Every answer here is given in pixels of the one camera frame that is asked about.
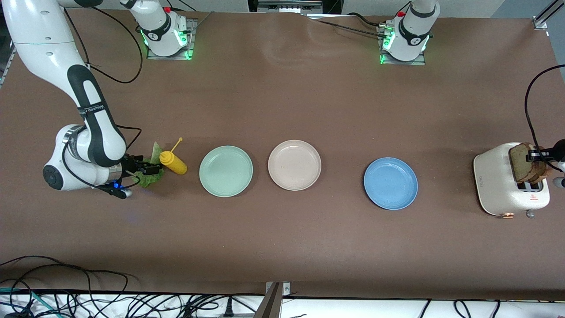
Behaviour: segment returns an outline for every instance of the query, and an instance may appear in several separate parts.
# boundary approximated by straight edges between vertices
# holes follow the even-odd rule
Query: teal cable
[[[12,291],[12,288],[9,287],[0,287],[0,291]],[[47,309],[51,310],[51,311],[55,311],[55,308],[53,308],[51,305],[49,305],[48,303],[46,303],[43,299],[41,299],[41,297],[39,297],[36,293],[33,292],[33,290],[31,290],[32,293],[32,297],[34,297],[38,302],[40,302],[43,306],[47,307]],[[60,315],[58,313],[55,314],[57,317],[59,318],[63,318],[63,315]]]

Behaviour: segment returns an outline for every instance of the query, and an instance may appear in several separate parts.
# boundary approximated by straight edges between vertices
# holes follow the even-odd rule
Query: tabletop
[[[135,28],[125,10],[108,12]],[[125,30],[93,10],[71,16],[92,64],[119,79],[135,74]],[[354,17],[331,21],[370,31]],[[131,84],[94,73],[116,123],[143,129],[131,153],[184,139],[175,153],[188,172],[166,171],[126,200],[47,186],[41,171],[55,135],[82,121],[68,96],[16,57],[0,89],[3,260],[40,254],[127,272],[138,291],[257,293],[266,281],[290,281],[305,296],[562,298],[565,192],[552,185],[533,220],[501,220],[481,209],[472,172],[476,155],[531,142],[524,94],[556,64],[549,39],[527,19],[438,19],[433,33],[425,66],[381,65],[370,35],[298,14],[213,13],[191,61],[145,60]],[[563,137],[564,88],[554,71],[532,89],[545,147]],[[321,156],[321,175],[304,191],[281,189],[267,170],[271,150],[290,139]],[[221,145],[253,161],[235,197],[210,195],[198,178]],[[406,209],[383,210],[365,194],[363,173],[380,157],[415,171],[419,192]],[[34,286],[84,289],[72,275],[38,272]]]

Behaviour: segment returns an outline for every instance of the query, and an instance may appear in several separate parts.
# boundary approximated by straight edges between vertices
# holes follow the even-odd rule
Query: pale green plate
[[[208,152],[200,164],[200,182],[206,191],[219,197],[234,196],[251,182],[253,163],[245,151],[221,146]]]

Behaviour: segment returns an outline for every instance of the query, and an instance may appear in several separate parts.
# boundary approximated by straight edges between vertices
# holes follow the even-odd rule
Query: yellow bottle
[[[163,151],[159,155],[159,161],[176,174],[185,174],[188,170],[186,164],[173,153],[173,151],[181,141],[182,138],[179,138],[176,145],[173,147],[173,149],[171,149],[171,151]]]

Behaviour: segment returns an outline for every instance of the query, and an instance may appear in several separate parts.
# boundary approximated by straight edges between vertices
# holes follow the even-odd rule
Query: blue plate
[[[363,184],[369,198],[387,210],[409,206],[418,194],[416,174],[404,161],[396,158],[373,161],[365,171]]]

